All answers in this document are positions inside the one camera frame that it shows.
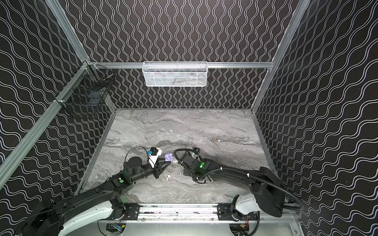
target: gray marble surface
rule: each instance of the gray marble surface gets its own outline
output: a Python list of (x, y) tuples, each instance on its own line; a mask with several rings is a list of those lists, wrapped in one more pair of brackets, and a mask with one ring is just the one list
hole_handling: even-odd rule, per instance
[[(178, 148), (199, 147), (202, 158), (241, 169), (268, 167), (252, 116), (248, 110), (118, 110), (106, 142), (83, 191), (103, 183), (123, 167), (134, 146), (160, 147), (163, 156)], [(144, 150), (134, 150), (127, 159)], [(180, 175), (182, 167), (171, 164), (159, 179), (137, 181), (121, 198), (124, 202), (192, 203), (231, 202), (243, 190), (222, 182), (199, 185)]]

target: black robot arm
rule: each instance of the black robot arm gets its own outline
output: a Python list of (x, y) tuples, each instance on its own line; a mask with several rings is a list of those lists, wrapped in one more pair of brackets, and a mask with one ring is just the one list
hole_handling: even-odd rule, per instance
[[(250, 196), (239, 196), (234, 198), (232, 208), (233, 216), (241, 219), (252, 211), (262, 210), (275, 217), (282, 216), (284, 208), (301, 210), (301, 201), (293, 194), (288, 192), (281, 181), (265, 167), (259, 170), (243, 170), (222, 165), (212, 159), (202, 159), (199, 148), (177, 149), (174, 155), (178, 162), (184, 166), (184, 175), (191, 176), (192, 179), (200, 184), (204, 184), (207, 176), (212, 180), (225, 182), (251, 192)], [(286, 206), (285, 196), (294, 198), (301, 207)]]
[(17, 228), (15, 235), (63, 236), (99, 219), (120, 219), (124, 215), (124, 203), (120, 196), (133, 187), (136, 180), (159, 175), (171, 162), (157, 158), (153, 168), (142, 165), (139, 157), (124, 163), (124, 169), (108, 178), (100, 186), (61, 201), (42, 201)]

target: black wavy-pattern wall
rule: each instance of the black wavy-pattern wall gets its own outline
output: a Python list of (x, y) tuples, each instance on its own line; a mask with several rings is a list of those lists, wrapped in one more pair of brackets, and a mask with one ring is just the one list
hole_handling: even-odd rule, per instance
[[(0, 160), (35, 124), (81, 62), (43, 0), (0, 1)], [(62, 109), (0, 190), (0, 235), (42, 200), (72, 196), (110, 113), (74, 120)]]
[(60, 0), (96, 62), (272, 61), (298, 0)]
[(74, 195), (109, 118), (106, 106), (94, 120), (61, 109), (0, 191), (0, 235), (12, 236), (38, 202)]
[(258, 108), (305, 235), (378, 233), (378, 2), (313, 0)]
[(0, 163), (80, 65), (43, 0), (0, 1)]
[(251, 108), (267, 69), (209, 69), (205, 87), (148, 87), (142, 70), (115, 70), (119, 108)]

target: black cable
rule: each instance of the black cable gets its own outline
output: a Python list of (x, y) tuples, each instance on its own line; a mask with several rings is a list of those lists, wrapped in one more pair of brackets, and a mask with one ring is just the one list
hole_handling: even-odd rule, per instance
[[(83, 197), (81, 197), (81, 198), (78, 198), (78, 199), (72, 200), (72, 201), (69, 202), (69, 203), (73, 203), (73, 202), (75, 202), (75, 201), (81, 200), (81, 199), (83, 199), (83, 198), (88, 198), (88, 197), (90, 197), (90, 196), (92, 196), (92, 195), (94, 195), (94, 194), (96, 194), (96, 193), (99, 193), (99, 192), (101, 191), (101, 189), (103, 188), (103, 186), (105, 185), (106, 181), (108, 181), (109, 179), (110, 179), (110, 177), (108, 177), (108, 178), (107, 178), (107, 179), (106, 179), (106, 180), (100, 185), (100, 188), (99, 188), (97, 191), (95, 191), (95, 192), (93, 192), (93, 193), (91, 193), (91, 194), (89, 194), (89, 195), (83, 196)], [(67, 211), (67, 213), (64, 214), (64, 221), (66, 221), (66, 220), (65, 220), (65, 219), (66, 219), (66, 216), (67, 216), (67, 214), (69, 213), (69, 211), (72, 210), (72, 209), (73, 209), (73, 207), (71, 206), (70, 209)]]
[(173, 155), (174, 155), (175, 158), (178, 160), (179, 164), (182, 165), (184, 168), (186, 168), (186, 169), (188, 170), (188, 172), (189, 172), (189, 174), (190, 174), (190, 176), (192, 177), (192, 179), (193, 179), (194, 182), (196, 182), (196, 183), (198, 183), (198, 184), (205, 184), (205, 183), (206, 183), (206, 180), (205, 180), (203, 183), (201, 183), (200, 181), (198, 181), (198, 180), (196, 179), (196, 177), (194, 176), (194, 174), (192, 173), (192, 171), (190, 170), (190, 168), (186, 165), (186, 163), (183, 162), (183, 161), (177, 156), (176, 152), (178, 152), (178, 151), (192, 151), (192, 152), (194, 152), (194, 153), (196, 153), (196, 152), (195, 152), (194, 150), (192, 150), (192, 149), (188, 149), (188, 148), (180, 148), (180, 149), (176, 149), (175, 151), (173, 151)]
[(97, 227), (98, 227), (98, 230), (100, 231), (100, 233), (101, 233), (102, 235), (107, 236), (106, 234), (104, 234), (104, 233), (100, 230), (100, 225), (98, 224), (98, 221), (97, 221)]
[(208, 171), (206, 173), (204, 173), (201, 177), (198, 178), (198, 181), (202, 181), (207, 175), (211, 174), (211, 173), (214, 173), (214, 172), (217, 172), (217, 171), (223, 171), (223, 170), (230, 170), (230, 171), (233, 171), (233, 172), (238, 172), (238, 173), (241, 173), (241, 174), (245, 174), (247, 175), (247, 177), (250, 177), (250, 178), (253, 178), (255, 180), (258, 180), (262, 183), (265, 183), (269, 186), (272, 186), (273, 188), (276, 188), (282, 192), (284, 192), (286, 195), (289, 195), (290, 197), (294, 198), (294, 200), (299, 204), (300, 207), (292, 207), (292, 206), (288, 206), (288, 205), (284, 205), (283, 208), (285, 209), (290, 209), (290, 210), (303, 210), (304, 209), (304, 205), (302, 203), (302, 201), (297, 197), (295, 196), (294, 194), (292, 194), (291, 192), (287, 191), (286, 189), (282, 188), (281, 186), (278, 186), (272, 182), (269, 182), (267, 180), (264, 180), (263, 178), (260, 178), (258, 176), (255, 176), (255, 175), (252, 175), (252, 174), (249, 174), (244, 172), (244, 171), (240, 171), (239, 169), (236, 169), (236, 168), (232, 168), (232, 167), (221, 167), (221, 168), (218, 168), (218, 169), (215, 169), (215, 170), (212, 170), (212, 171)]
[(125, 161), (124, 161), (124, 162), (126, 162), (126, 158), (127, 158), (127, 155), (129, 154), (129, 152), (130, 152), (131, 150), (133, 150), (134, 148), (143, 148), (143, 149), (146, 151), (146, 154), (147, 154), (147, 162), (148, 162), (148, 159), (150, 159), (150, 157), (148, 156), (148, 151), (147, 151), (147, 149), (146, 149), (145, 147), (143, 147), (143, 146), (135, 146), (135, 147), (130, 148), (130, 150), (126, 153)]
[(257, 212), (257, 223), (256, 223), (256, 227), (255, 227), (255, 229), (254, 229), (250, 234), (248, 234), (247, 236), (252, 236), (252, 235), (254, 235), (254, 234), (256, 233), (256, 231), (257, 231), (257, 228), (259, 227), (259, 224), (260, 224), (260, 212), (258, 211), (258, 212)]
[(245, 231), (245, 228), (243, 228), (241, 225), (239, 225), (239, 226), (230, 226), (230, 230), (231, 230), (232, 234), (235, 235), (235, 236), (252, 236), (252, 235), (254, 235), (256, 233), (259, 225), (260, 225), (260, 212), (259, 211), (257, 212), (256, 217), (257, 217), (256, 226), (255, 226), (255, 228), (253, 229), (253, 231), (250, 234), (248, 234)]
[(201, 155), (200, 155), (199, 153), (197, 153), (196, 151), (194, 151), (194, 150), (192, 150), (192, 149), (188, 149), (188, 150), (186, 150), (186, 153), (187, 153), (188, 155), (191, 155), (191, 154), (190, 154), (191, 151), (195, 153), (195, 159), (197, 160), (197, 159), (199, 158), (200, 161), (202, 162), (202, 157), (201, 157)]
[[(100, 185), (100, 188), (99, 188), (97, 191), (95, 191), (94, 193), (92, 193), (92, 194), (90, 194), (90, 195), (87, 195), (87, 196), (84, 196), (84, 197), (81, 197), (81, 198), (79, 198), (79, 199), (72, 200), (72, 201), (69, 202), (69, 203), (72, 203), (72, 202), (78, 201), (78, 200), (80, 200), (80, 199), (83, 199), (83, 198), (86, 198), (86, 197), (92, 196), (92, 195), (95, 194), (95, 193), (99, 193), (100, 190), (102, 189), (102, 187), (104, 186), (104, 184), (106, 183), (106, 181), (108, 181), (108, 179), (110, 179), (110, 177), (108, 177), (108, 178), (105, 180), (105, 182), (102, 183), (102, 185)], [(29, 219), (29, 218), (31, 218), (31, 217), (33, 217), (33, 216), (39, 215), (39, 214), (43, 214), (43, 213), (46, 213), (46, 212), (53, 211), (53, 210), (55, 210), (55, 209), (57, 209), (57, 208), (59, 208), (59, 207), (64, 207), (64, 205), (60, 205), (60, 206), (55, 207), (55, 208), (53, 208), (53, 209), (50, 209), (50, 210), (47, 210), (47, 211), (43, 211), (43, 212), (40, 212), (40, 213), (37, 213), (37, 214), (31, 215), (31, 216), (28, 216), (25, 220), (27, 220), (27, 219)]]

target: purple object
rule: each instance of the purple object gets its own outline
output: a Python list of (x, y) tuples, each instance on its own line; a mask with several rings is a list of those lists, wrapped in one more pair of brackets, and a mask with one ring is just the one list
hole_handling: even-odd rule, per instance
[(170, 161), (170, 162), (173, 161), (173, 154), (172, 153), (168, 153), (164, 157), (165, 157), (166, 161)]

